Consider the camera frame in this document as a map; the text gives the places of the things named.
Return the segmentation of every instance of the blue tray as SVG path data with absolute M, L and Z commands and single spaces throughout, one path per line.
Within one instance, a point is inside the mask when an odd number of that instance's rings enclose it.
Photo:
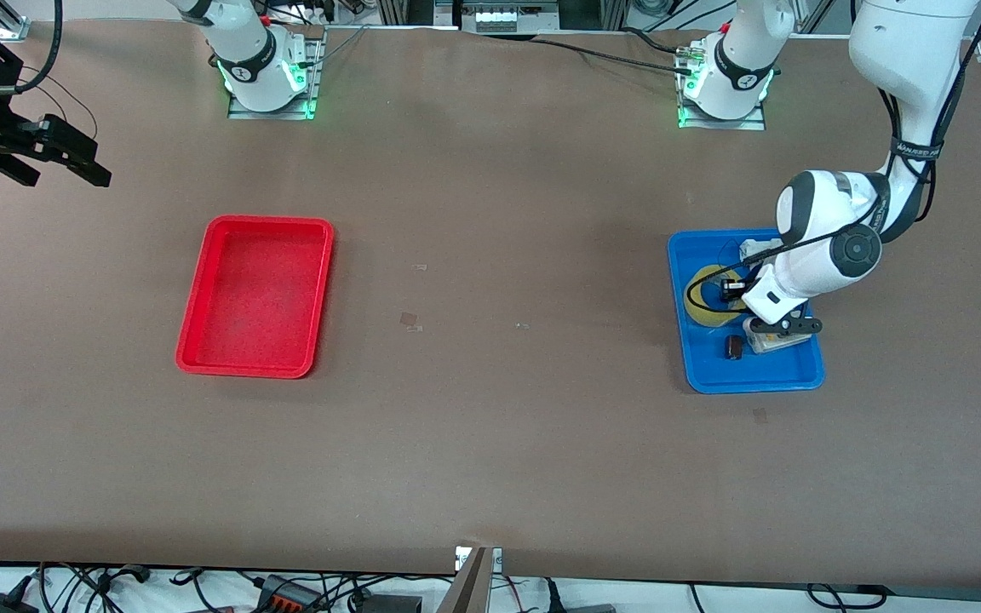
M 789 392 L 815 389 L 824 381 L 824 358 L 820 341 L 812 337 L 800 345 L 779 349 L 760 356 L 752 352 L 747 339 L 740 360 L 725 358 L 725 337 L 743 336 L 744 317 L 710 329 L 698 325 L 684 310 L 686 284 L 698 269 L 708 264 L 728 266 L 740 261 L 740 243 L 744 239 L 777 238 L 774 228 L 747 230 L 691 230 L 678 232 L 668 240 L 668 263 L 673 273 L 673 296 L 676 317 L 680 323 L 680 345 L 684 348 L 684 369 L 688 383 L 703 393 Z M 711 299 L 703 286 L 704 298 Z M 811 310 L 806 306 L 806 314 Z

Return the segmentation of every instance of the red tray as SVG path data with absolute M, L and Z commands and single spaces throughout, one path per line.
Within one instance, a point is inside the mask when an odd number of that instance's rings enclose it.
M 176 365 L 296 379 L 313 366 L 335 230 L 324 220 L 223 215 L 207 226 Z

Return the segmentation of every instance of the yellow round object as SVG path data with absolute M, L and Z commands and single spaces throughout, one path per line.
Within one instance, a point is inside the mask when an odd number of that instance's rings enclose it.
M 696 276 L 691 277 L 690 282 L 686 287 L 691 287 L 698 279 L 705 277 L 706 275 L 714 274 L 714 272 L 720 271 L 724 266 L 717 264 L 711 264 L 698 269 Z M 705 284 L 720 284 L 721 279 L 733 280 L 733 282 L 739 282 L 740 275 L 736 271 L 722 272 L 721 275 L 716 277 L 706 279 L 706 283 L 698 284 L 691 291 L 691 298 L 700 304 L 706 304 L 706 301 L 702 298 L 702 286 Z M 729 309 L 743 309 L 744 303 L 740 300 L 729 304 Z M 725 324 L 731 322 L 733 319 L 739 318 L 740 313 L 711 313 L 710 311 L 705 311 L 700 309 L 700 307 L 694 306 L 691 300 L 687 300 L 686 296 L 684 299 L 684 310 L 688 312 L 688 317 L 694 319 L 698 325 L 706 326 L 709 329 L 716 329 L 716 327 L 724 326 Z

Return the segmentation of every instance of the brown tabletop surface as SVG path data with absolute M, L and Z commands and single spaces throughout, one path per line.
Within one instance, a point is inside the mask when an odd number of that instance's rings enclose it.
M 69 24 L 54 76 L 112 187 L 0 177 L 0 559 L 443 573 L 464 542 L 517 575 L 981 586 L 981 65 L 933 213 L 815 301 L 823 387 L 704 396 L 666 241 L 879 166 L 845 42 L 788 45 L 763 133 L 677 129 L 667 73 L 429 30 L 343 49 L 315 121 L 229 121 L 207 54 Z M 229 213 L 336 227 L 306 379 L 175 366 Z

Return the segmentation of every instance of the yellow tape roll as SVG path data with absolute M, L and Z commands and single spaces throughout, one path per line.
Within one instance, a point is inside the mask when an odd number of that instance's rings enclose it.
M 717 264 L 711 264 L 709 266 L 704 266 L 698 269 L 696 276 L 691 277 L 690 282 L 688 282 L 688 287 L 691 287 L 698 279 L 705 277 L 706 275 L 713 274 L 713 272 L 720 271 L 724 266 Z M 696 288 L 691 291 L 691 298 L 695 302 L 700 304 L 706 304 L 706 301 L 702 298 L 702 286 L 705 284 L 720 284 L 721 279 L 730 279 L 733 282 L 739 282 L 740 275 L 736 271 L 722 272 L 721 275 L 714 278 L 706 280 L 704 284 L 698 284 Z M 744 303 L 740 300 L 729 304 L 729 309 L 743 309 Z M 694 319 L 698 325 L 706 326 L 709 329 L 716 329 L 716 327 L 724 326 L 725 324 L 731 322 L 733 319 L 739 318 L 740 313 L 711 313 L 710 311 L 704 311 L 700 307 L 694 306 L 690 300 L 684 299 L 684 310 L 688 312 L 688 317 Z

